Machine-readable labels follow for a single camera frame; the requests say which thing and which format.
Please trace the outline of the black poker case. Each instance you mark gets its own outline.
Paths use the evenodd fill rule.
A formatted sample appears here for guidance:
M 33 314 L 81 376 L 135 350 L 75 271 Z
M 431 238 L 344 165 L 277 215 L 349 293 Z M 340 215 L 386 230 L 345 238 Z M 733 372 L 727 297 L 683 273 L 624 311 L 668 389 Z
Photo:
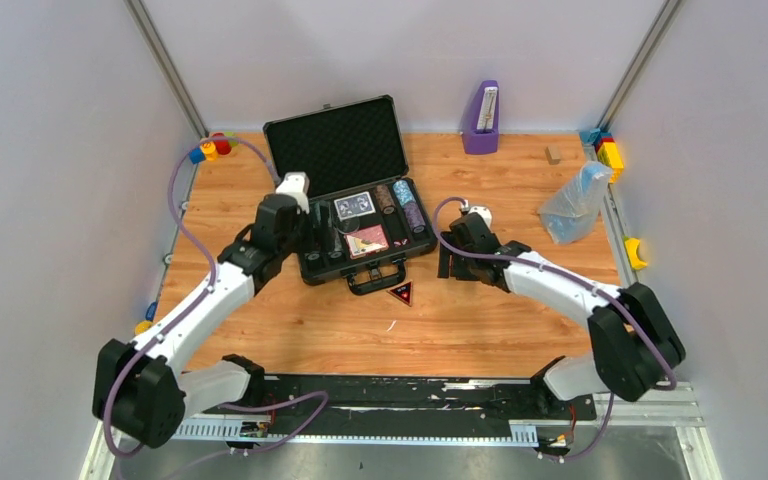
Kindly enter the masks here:
M 418 188 L 409 176 L 409 165 L 403 144 L 394 99 L 380 95 L 336 107 L 268 121 L 263 126 L 272 163 L 277 174 L 304 172 L 310 181 L 307 192 L 310 215 L 315 219 L 315 205 L 325 201 L 331 210 L 334 248 L 341 247 L 344 257 L 331 260 L 322 249 L 322 260 L 311 263 L 299 256 L 300 276 L 305 284 L 318 286 L 343 279 L 351 293 L 362 296 L 389 290 L 407 280 L 408 260 L 432 253 L 437 239 L 430 228 L 429 215 Z M 393 194 L 392 185 L 406 180 L 423 212 L 426 230 L 413 233 L 403 209 Z M 387 185 L 395 201 L 396 211 L 384 215 L 375 199 L 374 188 Z M 381 225 L 389 249 L 360 258 L 349 257 L 344 234 L 337 229 L 338 219 L 333 201 L 368 191 L 373 199 L 374 214 L 353 218 L 360 229 Z M 394 241 L 407 239 L 397 247 Z

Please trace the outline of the light blue chip stack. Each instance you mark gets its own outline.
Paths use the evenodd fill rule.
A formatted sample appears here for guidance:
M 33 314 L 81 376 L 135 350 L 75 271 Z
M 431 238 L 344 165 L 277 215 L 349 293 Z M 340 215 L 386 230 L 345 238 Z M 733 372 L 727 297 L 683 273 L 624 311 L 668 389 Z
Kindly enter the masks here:
M 393 194 L 398 201 L 399 206 L 406 210 L 409 205 L 416 205 L 416 198 L 410 184 L 406 180 L 398 180 L 392 185 Z

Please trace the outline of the brown chip stack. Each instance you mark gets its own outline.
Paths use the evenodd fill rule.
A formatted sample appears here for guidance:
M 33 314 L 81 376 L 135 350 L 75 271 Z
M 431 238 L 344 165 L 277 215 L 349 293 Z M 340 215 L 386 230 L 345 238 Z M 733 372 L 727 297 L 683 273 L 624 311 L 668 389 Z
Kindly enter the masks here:
M 390 215 L 396 211 L 395 201 L 387 185 L 377 185 L 374 188 L 374 195 L 377 204 L 384 215 Z

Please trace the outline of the clear round dealer button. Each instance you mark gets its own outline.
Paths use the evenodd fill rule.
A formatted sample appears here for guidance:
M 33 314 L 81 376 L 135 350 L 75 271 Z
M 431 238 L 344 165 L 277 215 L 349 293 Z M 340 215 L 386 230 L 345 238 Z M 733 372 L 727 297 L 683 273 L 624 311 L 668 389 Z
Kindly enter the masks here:
M 358 222 L 355 222 L 353 219 L 349 219 L 346 221 L 339 222 L 337 224 L 337 229 L 344 235 L 352 234 L 360 229 L 360 225 Z

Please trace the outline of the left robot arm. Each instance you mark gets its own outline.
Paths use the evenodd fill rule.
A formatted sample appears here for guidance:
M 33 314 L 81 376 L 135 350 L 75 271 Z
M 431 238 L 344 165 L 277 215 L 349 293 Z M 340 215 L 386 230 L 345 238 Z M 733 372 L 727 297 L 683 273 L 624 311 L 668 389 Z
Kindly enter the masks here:
M 209 368 L 185 367 L 216 328 L 298 252 L 308 212 L 303 193 L 265 196 L 254 222 L 210 261 L 208 275 L 184 301 L 133 340 L 112 339 L 102 347 L 92 413 L 114 455 L 126 454 L 116 445 L 116 431 L 158 448 L 183 420 L 210 408 L 230 404 L 243 413 L 262 410 L 265 372 L 253 361 L 231 354 Z

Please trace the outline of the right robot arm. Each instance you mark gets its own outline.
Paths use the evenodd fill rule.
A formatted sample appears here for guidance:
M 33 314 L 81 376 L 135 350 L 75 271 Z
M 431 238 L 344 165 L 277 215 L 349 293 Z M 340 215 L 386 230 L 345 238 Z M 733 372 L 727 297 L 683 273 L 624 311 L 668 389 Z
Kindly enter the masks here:
M 589 354 L 561 357 L 537 373 L 540 383 L 530 393 L 540 415 L 556 417 L 584 395 L 612 393 L 634 402 L 652 389 L 675 387 L 686 350 L 650 287 L 600 283 L 521 242 L 503 244 L 477 212 L 453 221 L 444 244 L 482 283 L 536 300 L 587 330 Z

